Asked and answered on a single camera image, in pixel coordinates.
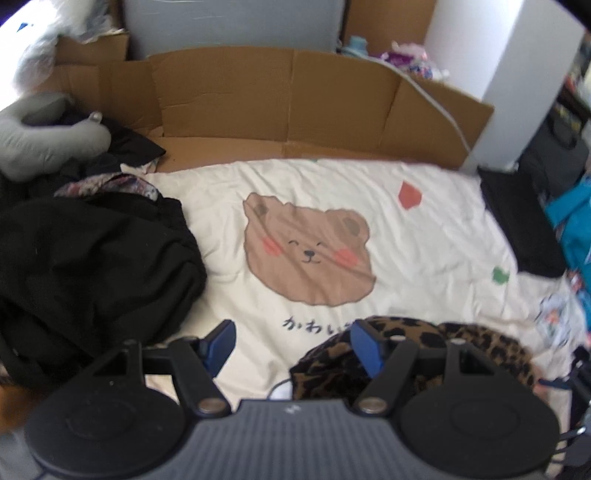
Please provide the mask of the black bag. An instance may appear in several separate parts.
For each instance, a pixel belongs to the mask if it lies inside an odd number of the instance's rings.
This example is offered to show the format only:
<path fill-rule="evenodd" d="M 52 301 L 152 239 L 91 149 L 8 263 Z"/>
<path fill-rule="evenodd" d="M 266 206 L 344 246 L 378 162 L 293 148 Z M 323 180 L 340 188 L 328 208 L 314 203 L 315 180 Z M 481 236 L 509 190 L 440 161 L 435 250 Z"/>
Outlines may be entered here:
<path fill-rule="evenodd" d="M 589 147 L 556 111 L 550 112 L 518 160 L 544 203 L 572 189 L 584 176 Z"/>

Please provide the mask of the cream bear print blanket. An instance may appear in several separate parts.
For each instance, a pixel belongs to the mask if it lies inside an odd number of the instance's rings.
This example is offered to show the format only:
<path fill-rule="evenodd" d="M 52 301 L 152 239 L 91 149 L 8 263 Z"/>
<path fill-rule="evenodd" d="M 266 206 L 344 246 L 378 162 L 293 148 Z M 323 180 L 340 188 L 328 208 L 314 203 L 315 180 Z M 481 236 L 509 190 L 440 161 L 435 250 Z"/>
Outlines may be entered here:
<path fill-rule="evenodd" d="M 475 177 L 394 161 L 264 160 L 148 181 L 180 202 L 207 269 L 182 333 L 223 319 L 238 329 L 216 380 L 231 403 L 266 397 L 308 350 L 370 316 L 487 326 L 548 377 L 586 342 L 568 280 L 518 268 Z"/>

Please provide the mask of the black clothes pile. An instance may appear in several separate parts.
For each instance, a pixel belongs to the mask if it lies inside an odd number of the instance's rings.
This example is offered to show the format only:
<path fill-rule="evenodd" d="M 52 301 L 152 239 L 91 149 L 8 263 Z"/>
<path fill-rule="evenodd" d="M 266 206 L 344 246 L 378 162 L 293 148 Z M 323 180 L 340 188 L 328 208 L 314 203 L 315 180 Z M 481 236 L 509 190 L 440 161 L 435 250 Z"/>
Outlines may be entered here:
<path fill-rule="evenodd" d="M 105 119 L 107 151 L 1 181 L 1 383 L 51 390 L 126 339 L 175 333 L 207 272 L 178 200 L 121 171 L 160 146 Z"/>

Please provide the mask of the blue patterned fabric bag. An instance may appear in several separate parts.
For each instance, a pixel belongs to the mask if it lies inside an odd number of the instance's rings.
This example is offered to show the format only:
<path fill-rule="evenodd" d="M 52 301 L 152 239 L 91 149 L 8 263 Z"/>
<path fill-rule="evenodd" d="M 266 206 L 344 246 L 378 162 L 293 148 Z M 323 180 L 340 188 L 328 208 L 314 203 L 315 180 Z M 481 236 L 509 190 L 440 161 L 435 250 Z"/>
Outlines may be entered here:
<path fill-rule="evenodd" d="M 557 234 L 571 280 L 590 330 L 590 176 L 545 207 L 545 213 Z"/>

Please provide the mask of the brown garment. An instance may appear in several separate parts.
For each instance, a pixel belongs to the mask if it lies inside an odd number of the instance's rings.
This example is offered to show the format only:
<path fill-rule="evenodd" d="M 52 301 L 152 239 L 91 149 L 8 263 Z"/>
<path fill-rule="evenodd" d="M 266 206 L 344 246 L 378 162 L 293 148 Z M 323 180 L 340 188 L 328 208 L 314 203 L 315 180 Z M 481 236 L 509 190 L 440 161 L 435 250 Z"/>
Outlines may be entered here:
<path fill-rule="evenodd" d="M 22 427 L 33 409 L 46 397 L 42 390 L 16 385 L 0 387 L 0 434 Z"/>

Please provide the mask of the grey upright panel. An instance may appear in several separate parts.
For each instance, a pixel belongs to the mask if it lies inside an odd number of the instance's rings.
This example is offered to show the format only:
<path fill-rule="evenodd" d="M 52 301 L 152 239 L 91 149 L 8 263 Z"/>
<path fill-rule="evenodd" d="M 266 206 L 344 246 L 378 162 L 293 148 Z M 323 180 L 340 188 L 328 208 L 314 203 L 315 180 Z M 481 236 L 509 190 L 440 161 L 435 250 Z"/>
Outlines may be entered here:
<path fill-rule="evenodd" d="M 124 1 L 131 54 L 138 59 L 209 46 L 332 52 L 345 3 L 322 0 Z"/>

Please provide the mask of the flattened brown cardboard box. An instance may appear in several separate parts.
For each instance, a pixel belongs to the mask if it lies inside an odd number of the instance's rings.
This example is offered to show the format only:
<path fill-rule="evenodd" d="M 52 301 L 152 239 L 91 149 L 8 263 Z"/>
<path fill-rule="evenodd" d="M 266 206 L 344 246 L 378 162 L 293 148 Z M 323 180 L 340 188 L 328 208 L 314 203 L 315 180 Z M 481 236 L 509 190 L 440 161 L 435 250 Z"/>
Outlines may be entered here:
<path fill-rule="evenodd" d="M 493 108 L 371 60 L 205 47 L 54 68 L 70 94 L 165 150 L 160 170 L 276 158 L 396 159 L 460 168 Z"/>

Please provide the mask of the folded black garment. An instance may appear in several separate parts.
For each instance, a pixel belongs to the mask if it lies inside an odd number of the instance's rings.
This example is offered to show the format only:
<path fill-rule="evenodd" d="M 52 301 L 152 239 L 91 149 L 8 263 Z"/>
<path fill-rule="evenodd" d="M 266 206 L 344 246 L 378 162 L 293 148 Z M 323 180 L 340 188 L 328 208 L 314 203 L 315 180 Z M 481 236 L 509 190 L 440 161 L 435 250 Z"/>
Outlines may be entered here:
<path fill-rule="evenodd" d="M 487 209 L 503 231 L 519 272 L 557 279 L 567 263 L 531 179 L 520 173 L 479 167 Z"/>

